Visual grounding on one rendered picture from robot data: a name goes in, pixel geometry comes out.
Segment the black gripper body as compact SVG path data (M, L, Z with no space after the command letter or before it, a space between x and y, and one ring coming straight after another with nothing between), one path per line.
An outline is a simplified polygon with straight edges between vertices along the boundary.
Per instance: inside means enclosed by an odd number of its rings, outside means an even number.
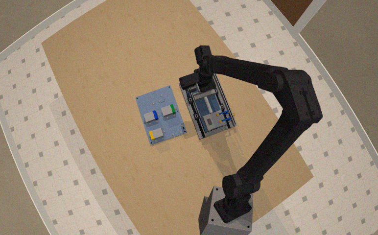
M208 86L199 88L201 92L206 92L206 91L208 91L210 89L215 89L216 88L216 84L215 84L215 81L214 81L213 77L210 80L203 80L203 81L209 81L209 83L208 83Z

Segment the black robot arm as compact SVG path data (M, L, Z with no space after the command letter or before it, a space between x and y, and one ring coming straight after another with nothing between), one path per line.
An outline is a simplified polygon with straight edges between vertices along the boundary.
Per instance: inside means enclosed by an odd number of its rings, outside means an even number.
M199 46L194 52L199 68L179 78L183 90L196 83L199 88L205 87L209 81L203 80L210 80L213 73L222 74L273 93L283 108L279 120L249 161L236 174L223 177L225 198L213 206L223 222L228 223L252 209L248 203L250 194L260 189L263 175L323 114L311 77L304 70L212 55L210 46Z

